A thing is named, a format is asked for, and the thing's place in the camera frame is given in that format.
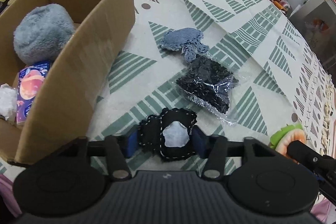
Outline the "black stitched fabric patch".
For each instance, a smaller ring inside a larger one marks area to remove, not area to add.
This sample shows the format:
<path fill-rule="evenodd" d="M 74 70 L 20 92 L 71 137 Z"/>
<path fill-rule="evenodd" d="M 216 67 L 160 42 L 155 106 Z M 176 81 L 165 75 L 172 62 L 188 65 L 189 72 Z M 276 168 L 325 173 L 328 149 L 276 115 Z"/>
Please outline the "black stitched fabric patch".
<path fill-rule="evenodd" d="M 192 129 L 197 114 L 189 109 L 162 109 L 138 125 L 138 145 L 157 154 L 163 161 L 180 161 L 195 155 Z"/>

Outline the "blue white tissue pack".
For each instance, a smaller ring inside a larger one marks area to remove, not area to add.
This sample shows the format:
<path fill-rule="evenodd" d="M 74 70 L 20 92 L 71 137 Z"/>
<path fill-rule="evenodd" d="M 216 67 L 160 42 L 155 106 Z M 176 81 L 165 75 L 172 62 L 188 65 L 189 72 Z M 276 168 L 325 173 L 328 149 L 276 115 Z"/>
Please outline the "blue white tissue pack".
<path fill-rule="evenodd" d="M 41 61 L 22 69 L 18 74 L 17 91 L 17 124 L 24 124 L 33 101 L 41 89 L 46 76 L 51 68 L 52 62 Z"/>

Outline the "plush hamburger toy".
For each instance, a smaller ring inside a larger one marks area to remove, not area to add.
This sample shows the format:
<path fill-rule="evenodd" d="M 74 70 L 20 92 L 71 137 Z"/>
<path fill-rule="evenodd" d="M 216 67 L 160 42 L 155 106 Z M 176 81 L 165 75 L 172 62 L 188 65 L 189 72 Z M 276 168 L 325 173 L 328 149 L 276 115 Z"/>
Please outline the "plush hamburger toy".
<path fill-rule="evenodd" d="M 290 159 L 287 154 L 287 148 L 291 142 L 296 140 L 306 144 L 306 133 L 300 123 L 287 125 L 274 133 L 270 137 L 269 147 Z"/>

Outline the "patterned white green blanket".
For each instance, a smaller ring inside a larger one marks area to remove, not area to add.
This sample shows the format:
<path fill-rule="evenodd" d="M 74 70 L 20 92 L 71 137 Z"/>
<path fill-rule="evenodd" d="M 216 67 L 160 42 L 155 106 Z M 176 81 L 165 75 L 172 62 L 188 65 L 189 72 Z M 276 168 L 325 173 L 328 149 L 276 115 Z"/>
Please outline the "patterned white green blanket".
<path fill-rule="evenodd" d="M 269 143 L 281 128 L 302 125 L 307 144 L 335 155 L 334 87 L 308 43 L 270 0 L 134 0 L 135 23 L 102 85 L 84 136 L 102 140 L 164 108 L 193 110 L 207 135 Z M 159 43 L 168 31 L 195 28 L 208 55 L 250 78 L 234 89 L 238 122 L 226 124 L 188 100 L 174 81 L 187 68 Z M 22 166 L 1 158 L 13 180 Z"/>

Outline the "pink purple cloth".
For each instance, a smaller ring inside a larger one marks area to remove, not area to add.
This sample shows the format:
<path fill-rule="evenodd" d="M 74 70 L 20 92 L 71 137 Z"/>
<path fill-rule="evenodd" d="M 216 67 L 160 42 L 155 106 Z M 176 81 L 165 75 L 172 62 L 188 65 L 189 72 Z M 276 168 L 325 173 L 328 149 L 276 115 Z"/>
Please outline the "pink purple cloth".
<path fill-rule="evenodd" d="M 1 174 L 1 198 L 13 217 L 17 218 L 22 214 L 13 194 L 13 183 L 3 174 Z"/>

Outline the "grey pink plush slipper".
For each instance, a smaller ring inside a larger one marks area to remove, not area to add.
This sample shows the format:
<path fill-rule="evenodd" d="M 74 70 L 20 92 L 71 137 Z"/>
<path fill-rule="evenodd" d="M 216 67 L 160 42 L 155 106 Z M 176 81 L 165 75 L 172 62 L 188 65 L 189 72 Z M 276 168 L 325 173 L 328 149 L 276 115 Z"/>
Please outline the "grey pink plush slipper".
<path fill-rule="evenodd" d="M 74 22 L 63 6 L 37 7 L 15 29 L 14 50 L 26 65 L 54 61 L 74 33 Z"/>

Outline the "light blue denim patch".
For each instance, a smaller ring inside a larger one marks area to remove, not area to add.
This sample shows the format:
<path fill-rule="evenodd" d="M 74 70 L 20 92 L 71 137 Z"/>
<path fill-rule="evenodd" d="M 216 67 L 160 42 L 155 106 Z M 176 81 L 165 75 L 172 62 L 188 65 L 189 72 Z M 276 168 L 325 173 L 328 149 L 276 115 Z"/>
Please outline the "light blue denim patch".
<path fill-rule="evenodd" d="M 161 39 L 159 46 L 164 50 L 181 51 L 187 63 L 193 62 L 197 54 L 205 54 L 209 46 L 203 44 L 202 31 L 195 28 L 183 28 L 175 31 L 168 31 Z"/>

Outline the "white crumpled plastic bag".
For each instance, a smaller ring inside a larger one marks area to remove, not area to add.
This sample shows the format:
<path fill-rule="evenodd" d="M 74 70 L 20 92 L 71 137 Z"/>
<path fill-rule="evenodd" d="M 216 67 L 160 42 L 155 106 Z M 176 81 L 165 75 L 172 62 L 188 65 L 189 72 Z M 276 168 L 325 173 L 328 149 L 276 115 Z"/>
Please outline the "white crumpled plastic bag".
<path fill-rule="evenodd" d="M 0 92 L 1 117 L 14 122 L 17 113 L 17 91 L 8 84 L 2 84 Z"/>

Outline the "brown cardboard box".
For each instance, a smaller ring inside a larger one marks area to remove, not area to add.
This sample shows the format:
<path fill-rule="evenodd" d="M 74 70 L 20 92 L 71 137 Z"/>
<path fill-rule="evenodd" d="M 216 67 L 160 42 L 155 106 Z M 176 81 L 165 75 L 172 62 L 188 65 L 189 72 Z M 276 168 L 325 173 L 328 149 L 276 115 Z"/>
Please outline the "brown cardboard box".
<path fill-rule="evenodd" d="M 135 23 L 134 0 L 17 0 L 1 13 L 1 83 L 12 84 L 24 67 L 14 31 L 39 6 L 63 6 L 77 29 L 37 93 L 21 128 L 1 121 L 1 158 L 31 165 L 84 136 L 98 93 Z"/>

